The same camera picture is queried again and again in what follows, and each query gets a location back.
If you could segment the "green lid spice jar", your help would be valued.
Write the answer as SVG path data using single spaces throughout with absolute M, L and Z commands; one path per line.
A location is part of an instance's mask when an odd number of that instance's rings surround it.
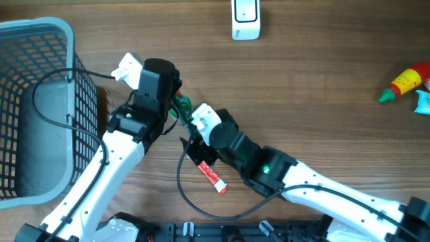
M 177 92 L 171 100 L 170 114 L 174 118 L 174 124 L 180 121 L 183 125 L 191 123 L 192 104 L 188 96 Z

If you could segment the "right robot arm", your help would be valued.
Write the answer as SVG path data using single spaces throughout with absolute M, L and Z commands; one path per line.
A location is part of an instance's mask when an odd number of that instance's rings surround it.
M 278 197 L 322 212 L 315 239 L 429 240 L 429 203 L 420 198 L 403 204 L 333 181 L 278 149 L 260 147 L 239 130 L 225 109 L 202 104 L 195 111 L 179 109 L 177 117 L 190 134 L 190 140 L 183 142 L 183 153 L 198 165 L 222 161 L 265 202 Z

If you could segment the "red sauce bottle green cap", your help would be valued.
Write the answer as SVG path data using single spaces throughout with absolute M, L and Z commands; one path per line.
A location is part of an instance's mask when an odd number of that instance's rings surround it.
M 378 98 L 379 104 L 393 102 L 410 90 L 420 86 L 429 78 L 429 63 L 417 63 L 396 77 L 385 89 L 382 90 Z

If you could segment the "small red white packet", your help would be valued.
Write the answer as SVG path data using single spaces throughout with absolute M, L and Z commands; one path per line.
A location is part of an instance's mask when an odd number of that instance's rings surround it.
M 430 79 L 426 80 L 426 82 L 424 82 L 423 84 L 425 86 L 425 88 L 430 91 Z

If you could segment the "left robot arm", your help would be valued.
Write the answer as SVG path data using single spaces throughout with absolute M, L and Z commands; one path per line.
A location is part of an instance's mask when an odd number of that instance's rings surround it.
M 143 160 L 164 125 L 182 81 L 175 65 L 161 58 L 126 54 L 111 77 L 125 81 L 131 98 L 118 107 L 99 148 L 71 191 L 40 224 L 24 224 L 16 241 L 145 241 L 143 222 L 121 213 L 104 226 L 101 218 L 127 175 Z

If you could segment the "teal wet wipes packet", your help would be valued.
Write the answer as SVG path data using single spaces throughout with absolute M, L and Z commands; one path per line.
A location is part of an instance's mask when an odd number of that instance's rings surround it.
M 426 91 L 416 90 L 418 94 L 418 103 L 415 113 L 430 115 L 430 95 Z

